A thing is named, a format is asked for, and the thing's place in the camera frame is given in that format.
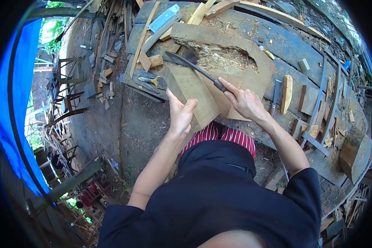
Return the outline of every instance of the striped fabric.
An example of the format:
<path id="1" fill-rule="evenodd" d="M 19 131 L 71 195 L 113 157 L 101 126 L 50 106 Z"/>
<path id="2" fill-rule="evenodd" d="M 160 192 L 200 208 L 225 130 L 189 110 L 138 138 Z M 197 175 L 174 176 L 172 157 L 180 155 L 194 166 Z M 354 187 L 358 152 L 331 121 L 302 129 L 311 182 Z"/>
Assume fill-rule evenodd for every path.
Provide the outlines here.
<path id="1" fill-rule="evenodd" d="M 255 158 L 256 147 L 253 138 L 247 136 L 241 131 L 233 130 L 216 122 L 211 122 L 203 130 L 196 132 L 192 136 L 191 141 L 180 152 L 180 155 L 182 156 L 187 149 L 197 144 L 198 142 L 218 139 L 222 141 L 232 141 L 247 148 L 253 158 Z"/>

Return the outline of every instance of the left hand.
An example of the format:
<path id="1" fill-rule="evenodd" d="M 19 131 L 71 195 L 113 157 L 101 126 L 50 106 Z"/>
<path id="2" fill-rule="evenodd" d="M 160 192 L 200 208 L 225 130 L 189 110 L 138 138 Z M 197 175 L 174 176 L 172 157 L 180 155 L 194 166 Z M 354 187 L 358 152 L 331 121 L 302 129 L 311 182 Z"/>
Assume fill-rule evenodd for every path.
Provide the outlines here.
<path id="1" fill-rule="evenodd" d="M 182 104 L 174 94 L 167 88 L 171 124 L 168 133 L 184 138 L 190 132 L 193 117 L 193 109 L 197 106 L 196 99 L 189 99 Z"/>

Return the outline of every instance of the right hand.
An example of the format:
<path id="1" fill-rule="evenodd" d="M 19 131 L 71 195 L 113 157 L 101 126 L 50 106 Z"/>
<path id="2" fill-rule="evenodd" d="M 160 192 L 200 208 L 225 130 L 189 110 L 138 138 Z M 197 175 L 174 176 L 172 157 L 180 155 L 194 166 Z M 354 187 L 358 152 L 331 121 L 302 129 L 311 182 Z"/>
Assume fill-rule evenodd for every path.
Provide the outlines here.
<path id="1" fill-rule="evenodd" d="M 258 125 L 271 118 L 257 94 L 253 91 L 249 89 L 240 90 L 221 77 L 218 80 L 229 90 L 224 95 L 233 104 L 234 109 L 244 118 L 250 119 Z"/>

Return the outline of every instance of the black shirt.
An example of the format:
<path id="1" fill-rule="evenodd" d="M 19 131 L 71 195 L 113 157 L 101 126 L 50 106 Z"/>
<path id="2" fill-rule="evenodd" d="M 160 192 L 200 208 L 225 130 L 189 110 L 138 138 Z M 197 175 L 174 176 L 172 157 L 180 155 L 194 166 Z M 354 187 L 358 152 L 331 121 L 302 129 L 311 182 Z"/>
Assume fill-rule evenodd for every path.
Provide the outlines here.
<path id="1" fill-rule="evenodd" d="M 283 195 L 258 186 L 247 149 L 204 141 L 181 157 L 178 174 L 152 194 L 146 210 L 110 205 L 99 247 L 198 247 L 231 230 L 260 235 L 268 247 L 314 247 L 321 225 L 317 172 L 293 176 Z"/>

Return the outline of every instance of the blue tarp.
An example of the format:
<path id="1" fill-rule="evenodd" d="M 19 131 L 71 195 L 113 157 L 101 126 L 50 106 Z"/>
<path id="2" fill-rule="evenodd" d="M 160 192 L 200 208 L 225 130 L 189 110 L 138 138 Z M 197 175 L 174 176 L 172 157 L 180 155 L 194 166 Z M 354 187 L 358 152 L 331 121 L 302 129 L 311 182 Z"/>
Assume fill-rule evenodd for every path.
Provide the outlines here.
<path id="1" fill-rule="evenodd" d="M 46 193 L 49 192 L 48 186 L 45 184 L 43 174 L 35 160 L 34 154 L 25 137 L 25 116 L 26 108 L 29 101 L 30 89 L 33 80 L 33 68 L 35 66 L 35 57 L 37 54 L 38 38 L 40 33 L 41 19 L 33 21 L 25 25 L 22 29 L 19 44 L 15 54 L 14 71 L 13 71 L 13 104 L 15 123 L 17 125 L 20 141 L 25 152 L 26 158 L 32 168 L 40 185 Z M 26 170 L 23 163 L 17 144 L 15 142 L 14 133 L 11 128 L 7 82 L 8 68 L 11 56 L 11 50 L 14 44 L 15 34 L 12 36 L 0 67 L 0 143 L 2 143 L 5 153 L 15 171 L 15 174 L 22 178 L 26 185 L 34 194 L 41 194 L 37 186 L 34 184 L 29 172 Z"/>

